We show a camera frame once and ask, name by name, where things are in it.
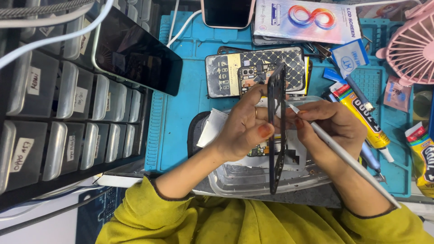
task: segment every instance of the black cable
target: black cable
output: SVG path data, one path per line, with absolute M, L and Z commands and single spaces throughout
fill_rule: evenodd
M 47 6 L 34 6 L 27 8 L 2 8 L 0 9 L 0 19 L 13 19 L 19 17 L 29 17 L 40 14 L 56 13 L 64 10 L 82 7 L 93 3 L 95 0 L 72 0 L 64 3 L 56 3 Z
M 62 209 L 59 209 L 59 210 L 54 211 L 54 212 L 52 212 L 52 213 L 49 213 L 49 214 L 43 215 L 43 216 L 41 216 L 41 217 L 37 217 L 37 218 L 31 219 L 31 220 L 28 220 L 28 221 L 24 221 L 23 223 L 19 223 L 19 224 L 12 225 L 12 226 L 10 226 L 10 227 L 7 227 L 7 228 L 4 228 L 4 229 L 1 229 L 1 230 L 0 230 L 0 236 L 2 236 L 2 235 L 6 235 L 6 234 L 9 234 L 9 233 L 11 233 L 11 232 L 17 231 L 17 230 L 19 230 L 19 229 L 25 228 L 25 227 L 30 226 L 30 225 L 33 225 L 33 224 L 37 224 L 37 223 L 42 222 L 42 221 L 44 221 L 44 220 L 47 220 L 47 219 L 53 218 L 53 217 L 55 217 L 55 216 L 57 216 L 57 215 L 59 215 L 59 214 L 66 213 L 66 212 L 68 212 L 68 211 L 70 211 L 70 210 L 72 210 L 72 209 L 74 209 L 74 208 L 78 208 L 78 207 L 81 207 L 81 206 L 83 206 L 83 205 L 86 205 L 86 204 L 88 204 L 89 202 L 93 201 L 94 199 L 97 199 L 97 198 L 99 198 L 100 196 L 104 195 L 106 192 L 110 191 L 112 188 L 113 188 L 113 187 L 110 187 L 110 188 L 108 188 L 107 190 L 105 190 L 105 191 L 99 193 L 99 194 L 96 195 L 95 197 L 92 197 L 92 198 L 89 198 L 89 199 L 84 200 L 84 201 L 82 201 L 82 202 L 79 202 L 79 203 L 73 204 L 73 205 L 68 206 L 68 207 L 66 207 L 66 208 L 62 208 Z

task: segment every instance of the pink fan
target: pink fan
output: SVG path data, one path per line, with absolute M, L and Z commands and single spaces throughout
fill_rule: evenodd
M 434 0 L 405 12 L 407 21 L 376 56 L 386 59 L 399 83 L 434 84 Z

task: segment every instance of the handwritten label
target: handwritten label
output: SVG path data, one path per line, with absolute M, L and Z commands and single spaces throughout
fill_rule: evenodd
M 27 77 L 27 93 L 39 96 L 41 84 L 41 69 L 30 67 L 29 76 Z
M 108 92 L 108 94 L 107 94 L 107 105 L 105 106 L 105 111 L 106 112 L 108 112 L 108 111 L 110 111 L 110 101 L 111 101 L 111 95 L 112 95 L 112 93 L 111 92 Z
M 55 14 L 51 14 L 49 18 L 54 18 L 56 17 Z M 39 31 L 42 32 L 42 34 L 44 34 L 44 36 L 48 36 L 54 29 L 54 26 L 44 26 L 39 28 Z
M 12 162 L 10 164 L 10 172 L 19 172 L 29 155 L 30 149 L 32 149 L 35 139 L 23 138 L 18 139 L 16 144 L 15 152 L 12 157 Z
M 83 20 L 83 28 L 86 28 L 88 25 L 90 25 L 89 20 L 86 18 Z M 84 52 L 86 51 L 87 43 L 89 42 L 90 38 L 90 32 L 84 34 L 81 36 L 80 39 L 80 53 L 84 55 Z
M 98 157 L 98 149 L 99 149 L 99 140 L 100 139 L 101 139 L 101 135 L 98 135 L 98 137 L 96 138 L 95 156 L 93 158 Z
M 74 98 L 74 112 L 82 113 L 84 112 L 84 107 L 86 105 L 87 89 L 77 87 L 76 97 Z
M 70 135 L 66 150 L 66 161 L 74 160 L 74 148 L 76 147 L 76 136 Z

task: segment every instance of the pink package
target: pink package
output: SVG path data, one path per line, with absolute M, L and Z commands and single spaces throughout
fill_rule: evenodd
M 411 86 L 401 86 L 399 78 L 389 76 L 384 92 L 383 104 L 392 108 L 408 112 L 408 101 L 411 95 Z

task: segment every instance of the glue tube cap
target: glue tube cap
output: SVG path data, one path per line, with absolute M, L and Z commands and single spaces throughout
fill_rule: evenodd
M 392 163 L 395 160 L 393 159 L 392 155 L 389 152 L 389 149 L 387 147 L 379 148 L 379 151 L 384 156 L 384 158 L 387 160 L 387 162 Z

